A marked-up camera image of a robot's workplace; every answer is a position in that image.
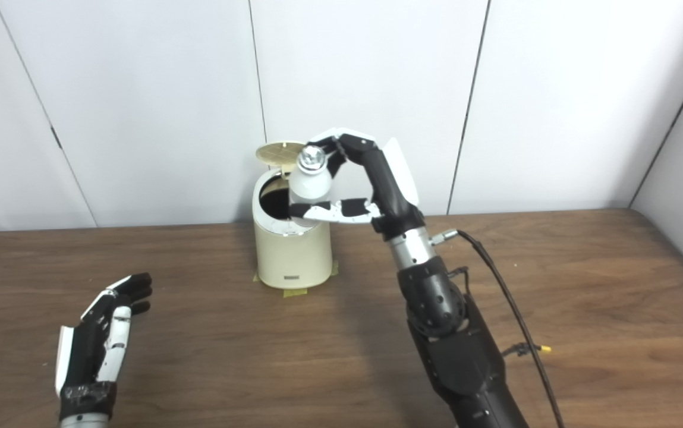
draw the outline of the cream trash can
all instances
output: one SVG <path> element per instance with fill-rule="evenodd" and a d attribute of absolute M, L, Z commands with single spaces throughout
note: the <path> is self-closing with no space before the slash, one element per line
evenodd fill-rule
<path fill-rule="evenodd" d="M 257 242 L 257 274 L 270 287 L 305 289 L 331 276 L 331 230 L 328 223 L 298 225 L 289 217 L 288 175 L 302 143 L 265 144 L 257 159 L 270 166 L 254 185 L 251 212 Z"/>

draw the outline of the yellow tape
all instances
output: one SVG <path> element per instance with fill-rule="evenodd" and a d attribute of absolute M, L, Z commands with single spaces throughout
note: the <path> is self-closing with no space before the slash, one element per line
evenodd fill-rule
<path fill-rule="evenodd" d="M 284 298 L 307 294 L 307 289 L 284 290 Z"/>

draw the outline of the silver cylinder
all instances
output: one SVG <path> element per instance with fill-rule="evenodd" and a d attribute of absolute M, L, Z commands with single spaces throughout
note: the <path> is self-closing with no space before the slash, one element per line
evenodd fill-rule
<path fill-rule="evenodd" d="M 426 228 L 410 229 L 403 235 L 391 238 L 388 244 L 391 255 L 394 256 L 396 268 L 399 270 L 422 265 L 432 257 L 436 257 Z"/>

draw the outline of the robotic arm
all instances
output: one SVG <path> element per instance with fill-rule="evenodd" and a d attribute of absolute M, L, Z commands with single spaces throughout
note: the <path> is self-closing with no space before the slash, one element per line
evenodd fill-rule
<path fill-rule="evenodd" d="M 327 201 L 341 165 L 362 165 L 370 200 Z M 436 393 L 460 428 L 528 428 L 505 383 L 505 362 L 470 294 L 453 284 L 429 238 L 407 164 L 396 140 L 333 129 L 310 141 L 289 176 L 289 213 L 296 222 L 371 223 L 391 250 L 406 301 L 407 325 Z"/>
<path fill-rule="evenodd" d="M 61 428 L 106 428 L 117 397 L 117 377 L 127 351 L 130 319 L 148 311 L 151 276 L 127 276 L 99 293 L 77 327 L 61 327 L 56 395 Z"/>

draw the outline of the black cable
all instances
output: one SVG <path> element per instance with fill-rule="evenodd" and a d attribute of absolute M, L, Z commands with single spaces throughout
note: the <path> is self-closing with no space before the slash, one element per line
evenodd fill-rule
<path fill-rule="evenodd" d="M 566 428 L 566 425 L 564 425 L 564 418 L 561 416 L 561 409 L 558 408 L 558 401 L 555 399 L 555 393 L 553 392 L 553 387 L 550 384 L 550 379 L 547 377 L 547 372 L 544 370 L 544 366 L 542 365 L 542 359 L 539 357 L 537 348 L 534 346 L 534 341 L 531 338 L 531 333 L 529 333 L 529 328 L 526 327 L 523 315 L 521 315 L 521 311 L 518 309 L 513 296 L 510 294 L 508 285 L 505 284 L 505 280 L 502 279 L 502 275 L 499 274 L 497 266 L 494 265 L 492 258 L 490 257 L 489 253 L 486 252 L 481 243 L 462 230 L 458 230 L 458 235 L 462 236 L 463 239 L 471 243 L 471 245 L 474 247 L 474 250 L 476 250 L 481 259 L 486 263 L 486 266 L 488 266 L 492 271 L 494 278 L 497 280 L 499 287 L 502 289 L 502 294 L 505 295 L 505 300 L 508 301 L 510 309 L 513 311 L 515 320 L 518 322 L 518 327 L 521 328 L 521 332 L 524 334 L 524 339 L 526 339 L 529 350 L 531 350 L 531 356 L 534 357 L 534 363 L 537 366 L 539 376 L 542 378 L 542 384 L 544 385 L 545 392 L 547 392 L 547 398 L 550 400 L 550 407 L 553 409 L 553 415 L 555 416 L 555 421 L 558 424 L 558 428 Z"/>

